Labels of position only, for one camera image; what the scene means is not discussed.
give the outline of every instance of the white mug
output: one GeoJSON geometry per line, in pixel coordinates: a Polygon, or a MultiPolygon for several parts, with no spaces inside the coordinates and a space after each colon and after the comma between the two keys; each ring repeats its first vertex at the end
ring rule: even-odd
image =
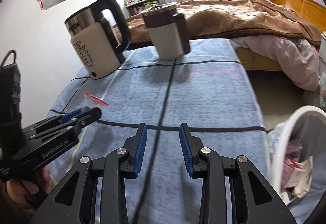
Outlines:
{"type": "Polygon", "coordinates": [[[161,60],[174,60],[190,52],[185,17],[176,3],[153,6],[141,12],[161,60]]]}

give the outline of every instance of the blue tablecloth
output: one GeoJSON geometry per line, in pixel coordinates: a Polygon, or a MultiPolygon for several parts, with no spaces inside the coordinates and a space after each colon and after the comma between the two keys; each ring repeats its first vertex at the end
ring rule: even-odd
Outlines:
{"type": "MultiPolygon", "coordinates": [[[[144,188],[155,138],[159,138],[152,177],[138,223],[198,223],[202,180],[193,180],[185,163],[177,131],[188,123],[198,128],[192,135],[220,155],[247,155],[267,176],[263,118],[244,67],[229,40],[190,41],[191,52],[175,61],[160,61],[155,47],[125,52],[125,63],[105,78],[92,80],[85,68],[60,94],[48,116],[71,112],[83,105],[83,92],[103,98],[109,106],[101,120],[81,133],[78,146],[50,165],[60,180],[82,156],[105,157],[136,134],[130,124],[161,127],[148,130],[142,170],[136,180],[125,180],[129,222],[144,188]],[[218,132],[230,128],[237,132],[218,132]]],[[[228,191],[228,223],[232,223],[228,191]]],[[[97,199],[97,220],[99,218],[97,199]]]]}

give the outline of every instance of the brown mug lid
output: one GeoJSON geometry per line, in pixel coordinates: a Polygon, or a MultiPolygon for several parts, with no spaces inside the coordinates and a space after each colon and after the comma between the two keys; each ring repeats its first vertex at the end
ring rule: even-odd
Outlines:
{"type": "Polygon", "coordinates": [[[162,13],[168,10],[173,10],[176,8],[177,2],[173,2],[173,3],[166,3],[166,4],[162,4],[162,5],[155,5],[152,6],[144,11],[141,12],[142,16],[147,16],[147,15],[153,15],[153,14],[157,14],[157,13],[162,13]]]}

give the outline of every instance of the mug handle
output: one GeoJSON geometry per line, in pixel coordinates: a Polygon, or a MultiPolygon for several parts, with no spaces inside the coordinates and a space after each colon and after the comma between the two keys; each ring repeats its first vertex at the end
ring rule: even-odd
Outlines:
{"type": "Polygon", "coordinates": [[[112,12],[113,17],[114,17],[115,21],[117,22],[118,28],[119,28],[119,30],[121,32],[121,36],[122,36],[121,45],[116,46],[116,48],[113,47],[113,50],[115,51],[115,54],[117,54],[117,55],[122,53],[123,51],[125,51],[131,43],[131,36],[130,36],[130,31],[129,31],[128,25],[126,23],[126,20],[122,14],[122,11],[121,11],[120,6],[118,5],[117,1],[116,0],[97,0],[96,2],[94,2],[90,5],[90,8],[92,10],[92,14],[93,14],[95,22],[99,22],[102,25],[102,27],[105,31],[105,34],[107,35],[109,40],[112,38],[113,32],[112,33],[109,32],[108,28],[105,28],[103,26],[104,21],[103,21],[101,12],[106,9],[109,9],[112,12]]]}
{"type": "Polygon", "coordinates": [[[184,54],[188,54],[190,52],[190,46],[185,16],[182,13],[175,13],[172,14],[171,17],[174,19],[177,26],[184,54]]]}

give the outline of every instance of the brown blanket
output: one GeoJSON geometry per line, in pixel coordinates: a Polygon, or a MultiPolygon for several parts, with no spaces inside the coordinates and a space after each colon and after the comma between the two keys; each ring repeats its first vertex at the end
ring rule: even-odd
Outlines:
{"type": "MultiPolygon", "coordinates": [[[[190,39],[237,38],[272,35],[285,38],[305,38],[319,47],[319,29],[309,21],[269,0],[188,1],[177,5],[186,17],[190,39]]],[[[130,48],[151,45],[141,14],[126,19],[131,32],[130,48]]],[[[121,34],[114,27],[118,39],[121,34]]]]}

